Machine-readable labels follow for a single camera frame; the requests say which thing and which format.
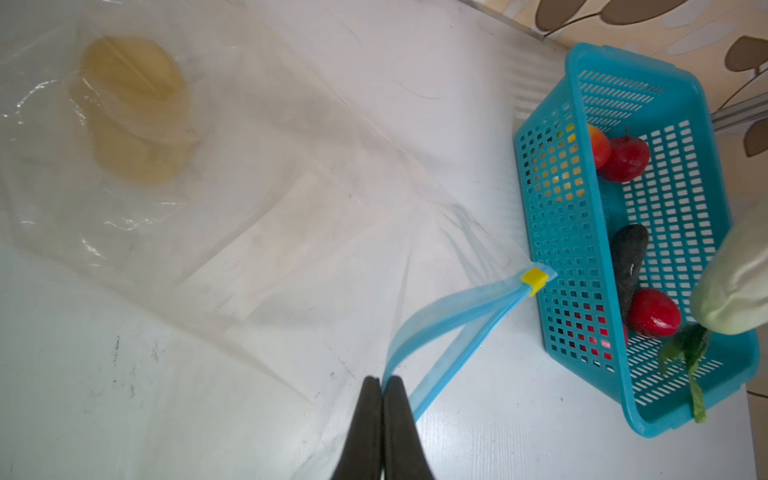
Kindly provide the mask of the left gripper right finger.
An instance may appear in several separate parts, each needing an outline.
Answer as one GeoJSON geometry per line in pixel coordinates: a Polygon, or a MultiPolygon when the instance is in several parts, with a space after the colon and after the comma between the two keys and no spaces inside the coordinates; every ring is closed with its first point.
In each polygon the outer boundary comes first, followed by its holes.
{"type": "Polygon", "coordinates": [[[384,390],[382,425],[384,478],[434,480],[399,376],[392,376],[384,390]]]}

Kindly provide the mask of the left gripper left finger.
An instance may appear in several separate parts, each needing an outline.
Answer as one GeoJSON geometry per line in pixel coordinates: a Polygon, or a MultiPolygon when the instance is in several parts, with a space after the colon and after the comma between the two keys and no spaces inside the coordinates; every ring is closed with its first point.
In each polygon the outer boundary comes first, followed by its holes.
{"type": "Polygon", "coordinates": [[[382,474],[383,395],[378,378],[367,376],[332,480],[378,480],[382,474]]]}

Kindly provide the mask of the clear zip top bag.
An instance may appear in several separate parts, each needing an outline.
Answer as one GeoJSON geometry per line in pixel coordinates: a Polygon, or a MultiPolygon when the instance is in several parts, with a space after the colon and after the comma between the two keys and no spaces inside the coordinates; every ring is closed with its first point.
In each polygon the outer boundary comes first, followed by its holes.
{"type": "Polygon", "coordinates": [[[237,361],[186,374],[140,472],[308,477],[333,466],[365,376],[427,344],[413,417],[535,292],[542,266],[356,112],[237,1],[9,2],[1,23],[3,231],[237,361]],[[177,177],[122,180],[70,96],[84,50],[152,40],[189,86],[177,177]]]}

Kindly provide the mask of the white radish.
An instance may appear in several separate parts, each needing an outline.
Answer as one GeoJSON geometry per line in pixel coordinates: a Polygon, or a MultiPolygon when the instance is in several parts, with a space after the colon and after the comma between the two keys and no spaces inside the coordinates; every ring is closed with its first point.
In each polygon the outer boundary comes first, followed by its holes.
{"type": "Polygon", "coordinates": [[[767,202],[735,223],[691,295],[691,312],[704,328],[738,335],[767,323],[767,202]]]}

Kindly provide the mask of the yellow potato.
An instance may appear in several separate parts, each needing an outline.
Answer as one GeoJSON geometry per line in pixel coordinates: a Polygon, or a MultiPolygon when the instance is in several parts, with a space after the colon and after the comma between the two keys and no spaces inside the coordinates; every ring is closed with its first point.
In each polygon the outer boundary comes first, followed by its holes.
{"type": "Polygon", "coordinates": [[[169,182],[199,142],[189,86],[173,57],[152,40],[106,36],[92,42],[70,96],[95,161],[122,180],[169,182]]]}

